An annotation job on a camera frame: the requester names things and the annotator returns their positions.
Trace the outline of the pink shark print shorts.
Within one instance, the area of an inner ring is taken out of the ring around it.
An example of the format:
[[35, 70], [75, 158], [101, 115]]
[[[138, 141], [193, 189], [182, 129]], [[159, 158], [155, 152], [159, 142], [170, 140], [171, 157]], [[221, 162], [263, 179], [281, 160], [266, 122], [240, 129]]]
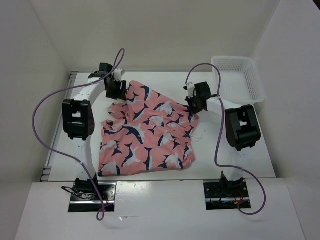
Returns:
[[199, 117], [150, 87], [131, 81], [124, 103], [113, 103], [113, 120], [101, 123], [98, 176], [182, 171], [196, 160], [191, 136]]

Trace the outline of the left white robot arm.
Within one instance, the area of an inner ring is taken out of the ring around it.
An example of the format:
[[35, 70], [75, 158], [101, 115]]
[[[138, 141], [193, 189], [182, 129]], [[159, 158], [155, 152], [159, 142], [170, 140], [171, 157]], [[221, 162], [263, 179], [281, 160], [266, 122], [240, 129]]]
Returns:
[[93, 103], [100, 94], [114, 100], [124, 100], [126, 84], [122, 80], [125, 70], [101, 63], [99, 70], [89, 75], [87, 83], [71, 99], [62, 102], [63, 131], [71, 140], [76, 160], [76, 180], [68, 191], [83, 200], [97, 199], [100, 194], [97, 172], [93, 165], [91, 138], [95, 131]]

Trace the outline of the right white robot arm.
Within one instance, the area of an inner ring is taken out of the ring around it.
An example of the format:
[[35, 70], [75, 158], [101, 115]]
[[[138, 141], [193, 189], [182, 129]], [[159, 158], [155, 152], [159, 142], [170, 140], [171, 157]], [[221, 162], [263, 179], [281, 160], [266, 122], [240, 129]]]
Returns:
[[[225, 197], [232, 196], [243, 185], [246, 155], [261, 139], [261, 130], [252, 105], [239, 105], [212, 94], [207, 82], [187, 83], [185, 100], [193, 114], [207, 111], [221, 117], [214, 163], [223, 168], [219, 180], [219, 191]], [[228, 143], [229, 154], [225, 163], [218, 162], [222, 142]]]

